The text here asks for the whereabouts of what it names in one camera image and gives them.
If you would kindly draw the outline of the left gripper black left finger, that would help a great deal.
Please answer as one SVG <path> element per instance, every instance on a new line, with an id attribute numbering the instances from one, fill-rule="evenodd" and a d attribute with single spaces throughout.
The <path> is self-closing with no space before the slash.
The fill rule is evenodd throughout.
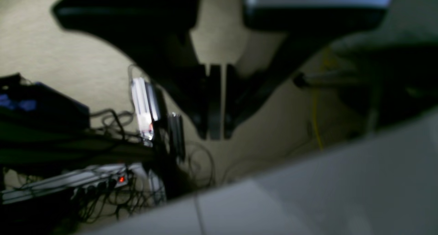
<path id="1" fill-rule="evenodd" d="M 200 138 L 221 138 L 220 67 L 199 62 L 190 35 L 200 0 L 59 0 L 67 30 L 104 40 L 164 88 Z"/>

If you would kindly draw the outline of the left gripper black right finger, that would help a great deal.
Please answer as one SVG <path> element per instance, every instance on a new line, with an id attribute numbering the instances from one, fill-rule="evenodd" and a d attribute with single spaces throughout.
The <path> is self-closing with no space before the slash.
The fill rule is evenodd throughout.
<path id="1" fill-rule="evenodd" d="M 339 37 L 379 26 L 392 0 L 241 0 L 251 31 L 226 66 L 224 137 L 252 117 L 306 60 Z"/>

